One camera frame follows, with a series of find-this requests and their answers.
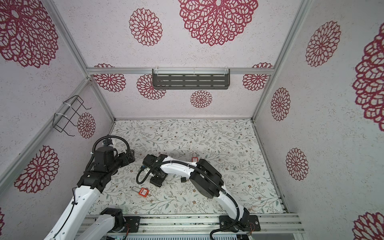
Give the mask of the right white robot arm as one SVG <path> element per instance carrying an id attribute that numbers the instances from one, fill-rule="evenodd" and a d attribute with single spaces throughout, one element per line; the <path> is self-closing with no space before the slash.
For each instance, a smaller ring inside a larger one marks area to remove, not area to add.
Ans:
<path id="1" fill-rule="evenodd" d="M 185 162 L 167 155 L 147 155 L 136 176 L 136 182 L 142 185 L 149 178 L 152 185 L 161 187 L 170 174 L 190 180 L 201 195 L 217 201 L 226 211 L 229 222 L 221 224 L 214 233 L 246 231 L 250 228 L 250 212 L 232 196 L 222 174 L 204 159 Z"/>

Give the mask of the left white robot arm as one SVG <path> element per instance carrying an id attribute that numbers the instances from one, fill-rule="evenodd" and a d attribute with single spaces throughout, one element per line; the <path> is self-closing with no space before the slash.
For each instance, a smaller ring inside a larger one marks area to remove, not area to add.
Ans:
<path id="1" fill-rule="evenodd" d="M 111 178 L 122 167 L 135 161 L 135 151 L 127 149 L 118 153 L 111 146 L 92 152 L 91 164 L 86 167 L 77 187 L 72 189 L 72 199 L 57 223 L 45 237 L 46 240 L 75 240 L 89 209 L 103 193 Z M 79 237 L 79 240 L 99 240 L 106 233 L 120 232 L 126 228 L 122 210 L 106 208 L 98 219 Z"/>

